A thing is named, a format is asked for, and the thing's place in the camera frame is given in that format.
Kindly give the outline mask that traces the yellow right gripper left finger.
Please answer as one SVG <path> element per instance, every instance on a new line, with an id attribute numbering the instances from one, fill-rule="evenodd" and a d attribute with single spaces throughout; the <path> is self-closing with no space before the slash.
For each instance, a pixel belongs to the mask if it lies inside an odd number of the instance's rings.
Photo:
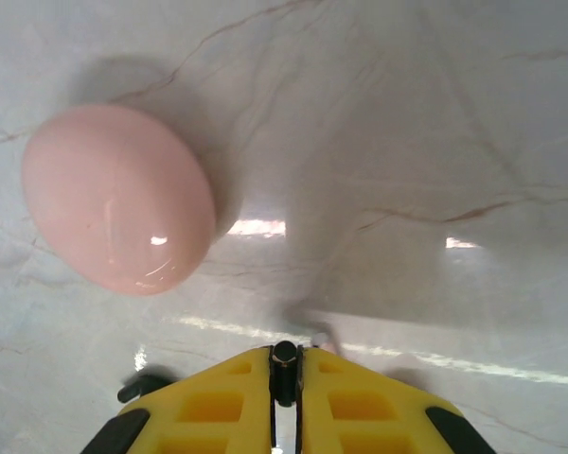
<path id="1" fill-rule="evenodd" d="M 249 350 L 123 407 L 82 454 L 271 454 L 269 350 Z"/>

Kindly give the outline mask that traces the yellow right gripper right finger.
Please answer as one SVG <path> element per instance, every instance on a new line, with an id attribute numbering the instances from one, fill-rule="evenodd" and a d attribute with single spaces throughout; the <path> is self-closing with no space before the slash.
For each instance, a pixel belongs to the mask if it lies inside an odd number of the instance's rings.
<path id="1" fill-rule="evenodd" d="M 318 348 L 304 351 L 301 454 L 496 454 L 447 400 Z"/>

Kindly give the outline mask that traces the pink earbud charging case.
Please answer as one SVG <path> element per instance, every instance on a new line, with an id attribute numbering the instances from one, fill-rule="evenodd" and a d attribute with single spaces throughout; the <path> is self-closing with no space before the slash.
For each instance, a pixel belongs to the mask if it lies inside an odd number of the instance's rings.
<path id="1" fill-rule="evenodd" d="M 204 170 L 164 123 L 117 105 L 47 120 L 22 162 L 29 213 L 76 272 L 131 295 L 167 291 L 205 258 L 216 207 Z"/>

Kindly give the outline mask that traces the black round disc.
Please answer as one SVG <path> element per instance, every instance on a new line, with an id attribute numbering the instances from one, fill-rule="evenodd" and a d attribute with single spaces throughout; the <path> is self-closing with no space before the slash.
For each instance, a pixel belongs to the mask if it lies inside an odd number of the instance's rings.
<path id="1" fill-rule="evenodd" d="M 146 394 L 165 388 L 174 382 L 174 379 L 163 375 L 136 375 L 129 379 L 117 392 L 116 398 L 120 403 L 126 404 L 136 398 L 143 397 Z"/>

